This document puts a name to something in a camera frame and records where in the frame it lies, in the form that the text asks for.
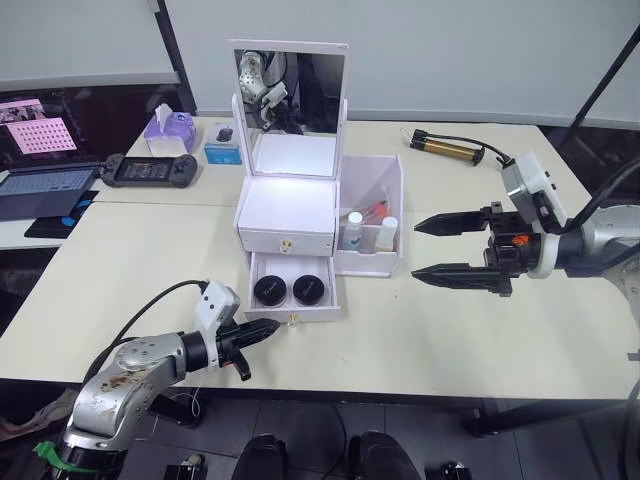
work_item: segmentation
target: white wall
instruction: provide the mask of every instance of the white wall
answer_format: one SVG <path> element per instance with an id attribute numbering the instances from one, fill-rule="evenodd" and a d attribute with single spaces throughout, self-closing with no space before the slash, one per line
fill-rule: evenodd
<path id="1" fill-rule="evenodd" d="M 350 118 L 568 125 L 638 0 L 168 0 L 198 109 L 229 112 L 228 38 L 349 43 Z M 640 128 L 638 53 L 592 125 Z"/>
<path id="2" fill-rule="evenodd" d="M 0 0 L 0 90 L 176 82 L 147 0 Z"/>

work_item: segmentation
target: tissue box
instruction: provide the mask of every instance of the tissue box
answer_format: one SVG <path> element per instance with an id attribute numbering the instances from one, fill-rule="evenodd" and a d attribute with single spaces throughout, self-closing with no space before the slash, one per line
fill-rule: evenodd
<path id="1" fill-rule="evenodd" d="M 154 157 L 177 157 L 190 153 L 195 136 L 193 118 L 183 112 L 172 112 L 166 120 L 164 131 L 160 129 L 155 114 L 144 130 L 144 138 Z"/>
<path id="2" fill-rule="evenodd" d="M 216 123 L 207 133 L 204 145 L 207 162 L 241 165 L 238 134 L 232 123 Z"/>

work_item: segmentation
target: mirror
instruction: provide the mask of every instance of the mirror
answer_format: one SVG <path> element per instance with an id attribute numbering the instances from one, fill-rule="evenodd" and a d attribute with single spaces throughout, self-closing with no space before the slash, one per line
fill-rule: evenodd
<path id="1" fill-rule="evenodd" d="M 234 57 L 255 171 L 332 176 L 345 55 L 248 47 Z"/>

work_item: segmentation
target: laptop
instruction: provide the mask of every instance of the laptop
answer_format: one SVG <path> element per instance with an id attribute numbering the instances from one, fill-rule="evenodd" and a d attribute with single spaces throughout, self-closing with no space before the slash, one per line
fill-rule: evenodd
<path id="1" fill-rule="evenodd" d="M 0 100 L 0 220 L 68 215 L 98 172 L 63 91 Z"/>

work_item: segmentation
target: green strap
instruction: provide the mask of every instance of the green strap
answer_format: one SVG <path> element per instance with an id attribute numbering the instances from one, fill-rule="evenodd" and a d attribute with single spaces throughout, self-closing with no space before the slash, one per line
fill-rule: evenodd
<path id="1" fill-rule="evenodd" d="M 59 470 L 66 470 L 67 472 L 75 473 L 100 473 L 100 470 L 80 468 L 64 463 L 56 452 L 55 444 L 51 441 L 40 442 L 38 445 L 36 445 L 33 451 L 36 452 L 40 458 L 44 458 L 47 462 L 49 462 L 49 465 Z"/>

